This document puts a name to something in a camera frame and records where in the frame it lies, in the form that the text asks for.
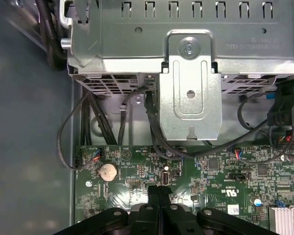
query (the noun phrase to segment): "screw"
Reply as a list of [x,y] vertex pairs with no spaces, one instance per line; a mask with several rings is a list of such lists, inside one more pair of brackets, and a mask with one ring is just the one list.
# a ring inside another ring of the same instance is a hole
[[16,0],[16,5],[19,6],[20,8],[23,8],[24,6],[24,3],[23,3],[23,0]]
[[135,98],[135,101],[136,101],[137,104],[140,104],[142,102],[142,98],[140,96],[137,96]]
[[171,209],[171,210],[177,210],[177,208],[178,208],[177,205],[172,205],[172,206],[170,206],[170,209]]
[[171,152],[169,152],[169,151],[166,151],[166,155],[167,155],[168,157],[172,157],[172,156],[173,156],[173,153],[171,153]]
[[193,45],[191,43],[186,43],[184,45],[184,52],[188,55],[192,55],[194,53],[194,48]]
[[212,211],[210,210],[204,210],[203,212],[205,215],[212,215]]
[[86,181],[85,185],[86,185],[86,187],[90,188],[91,186],[93,186],[93,182],[88,180],[88,181]]

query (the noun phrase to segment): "white label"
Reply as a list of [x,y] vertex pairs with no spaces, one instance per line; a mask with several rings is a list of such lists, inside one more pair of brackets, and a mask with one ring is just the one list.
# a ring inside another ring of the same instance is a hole
[[238,189],[223,189],[221,190],[221,193],[226,193],[228,197],[236,197],[239,193]]
[[239,205],[227,205],[227,213],[230,215],[239,215],[240,206]]

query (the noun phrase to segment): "red and blue wires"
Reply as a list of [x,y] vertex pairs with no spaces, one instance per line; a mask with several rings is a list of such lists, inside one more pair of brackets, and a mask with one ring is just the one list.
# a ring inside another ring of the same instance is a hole
[[241,149],[234,149],[234,153],[237,160],[241,159],[243,153]]

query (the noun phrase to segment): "black connector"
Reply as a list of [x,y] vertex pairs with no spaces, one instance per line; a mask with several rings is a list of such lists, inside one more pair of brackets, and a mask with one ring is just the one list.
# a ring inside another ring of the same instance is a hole
[[294,80],[277,85],[274,105],[268,112],[268,126],[294,126]]
[[[276,149],[281,150],[281,149],[285,148],[285,146],[288,144],[289,144],[289,142],[279,142],[276,145]],[[294,150],[294,142],[292,142],[292,145],[290,146],[290,150]]]

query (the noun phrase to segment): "metal bracket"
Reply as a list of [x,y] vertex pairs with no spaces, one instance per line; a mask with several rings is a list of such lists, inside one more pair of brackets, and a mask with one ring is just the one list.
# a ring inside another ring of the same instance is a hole
[[59,18],[62,26],[69,29],[73,23],[73,19],[65,16],[65,3],[67,1],[71,0],[60,0]]
[[212,73],[210,31],[173,30],[165,42],[169,71],[160,74],[159,113],[167,140],[215,140],[222,124],[221,77]]

